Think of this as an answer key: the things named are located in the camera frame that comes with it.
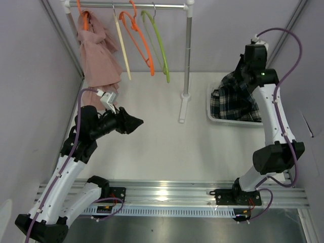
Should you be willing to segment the navy plaid skirt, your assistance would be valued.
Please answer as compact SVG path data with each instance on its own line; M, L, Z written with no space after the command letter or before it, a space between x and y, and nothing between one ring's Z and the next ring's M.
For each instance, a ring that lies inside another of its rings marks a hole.
M234 71L224 76L219 86L211 92L210 113L216 119L255 123L262 121L255 99Z

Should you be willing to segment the pink skirt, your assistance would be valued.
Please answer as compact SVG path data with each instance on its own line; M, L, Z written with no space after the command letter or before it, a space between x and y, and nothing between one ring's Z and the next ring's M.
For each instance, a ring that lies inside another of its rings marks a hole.
M83 29L83 19L77 21L77 39L80 42L80 57L88 87L104 92L118 92L123 72L117 58L118 44L102 22L89 11L89 30Z

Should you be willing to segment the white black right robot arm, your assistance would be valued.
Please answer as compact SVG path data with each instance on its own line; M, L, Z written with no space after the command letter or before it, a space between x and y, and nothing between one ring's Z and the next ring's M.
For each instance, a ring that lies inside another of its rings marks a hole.
M296 167L305 151L304 144L297 142L290 130L280 99L277 73L266 68L266 61L266 46L249 44L237 70L258 105L265 134L265 146L253 153L253 166L232 186L231 198L238 205L256 199L259 206L257 188L267 179Z

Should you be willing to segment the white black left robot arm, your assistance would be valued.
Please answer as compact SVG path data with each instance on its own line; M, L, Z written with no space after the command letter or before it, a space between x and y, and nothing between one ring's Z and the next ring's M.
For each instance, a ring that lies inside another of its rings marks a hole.
M69 201L66 197L76 178L97 149L97 139L116 131L130 134L144 123L129 115L123 107L99 114L94 106L78 109L75 126L70 130L60 151L57 167L45 190L27 214L20 214L15 225L25 234L26 242L64 242L72 223L92 203L123 204L124 200L111 194L109 181L90 177L81 191Z

